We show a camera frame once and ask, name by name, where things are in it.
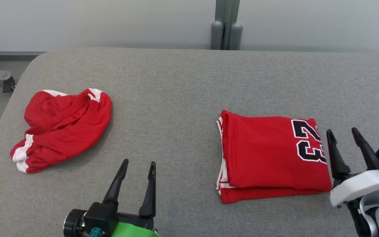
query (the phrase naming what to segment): teal connector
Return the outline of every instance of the teal connector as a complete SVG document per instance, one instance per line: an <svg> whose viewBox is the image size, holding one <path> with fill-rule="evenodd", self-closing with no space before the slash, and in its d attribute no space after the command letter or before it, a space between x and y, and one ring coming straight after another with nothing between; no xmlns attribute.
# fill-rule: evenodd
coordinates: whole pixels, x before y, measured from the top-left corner
<svg viewBox="0 0 379 237"><path fill-rule="evenodd" d="M88 237L102 237L102 229L97 227L93 228Z"/></svg>

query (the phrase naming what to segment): red fabric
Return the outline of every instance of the red fabric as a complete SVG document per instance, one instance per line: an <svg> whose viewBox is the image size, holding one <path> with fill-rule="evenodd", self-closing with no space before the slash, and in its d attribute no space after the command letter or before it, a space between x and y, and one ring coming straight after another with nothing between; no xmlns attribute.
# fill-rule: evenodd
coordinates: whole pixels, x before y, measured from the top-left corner
<svg viewBox="0 0 379 237"><path fill-rule="evenodd" d="M96 89L79 95L43 90L25 109L30 125L11 150L20 171L37 173L95 145L111 119L110 97Z"/></svg>
<svg viewBox="0 0 379 237"><path fill-rule="evenodd" d="M307 137L296 137L292 121L307 123L310 132L307 126L301 128ZM218 125L222 135L223 160L217 190L223 203L331 190L313 118L243 117L223 111ZM309 147L299 148L301 141L309 142ZM298 152L305 149L306 153L311 153L310 156L303 155L307 159Z"/></svg>

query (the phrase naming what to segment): gray fabric surface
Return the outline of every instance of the gray fabric surface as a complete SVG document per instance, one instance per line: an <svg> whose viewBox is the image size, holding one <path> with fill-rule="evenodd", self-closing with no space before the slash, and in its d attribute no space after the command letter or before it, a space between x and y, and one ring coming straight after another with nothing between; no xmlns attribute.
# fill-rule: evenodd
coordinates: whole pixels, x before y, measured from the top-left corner
<svg viewBox="0 0 379 237"><path fill-rule="evenodd" d="M34 93L110 95L113 116L100 142L67 162L23 174L9 151L28 128ZM346 207L328 194L222 204L215 123L227 109L244 116L316 119L326 148L331 128L352 171L365 164L350 129L379 147L379 56L367 54L82 48L37 57L0 120L0 237L62 236L73 208L101 201L129 159L119 208L137 213L150 161L157 163L162 237L355 236Z"/></svg>

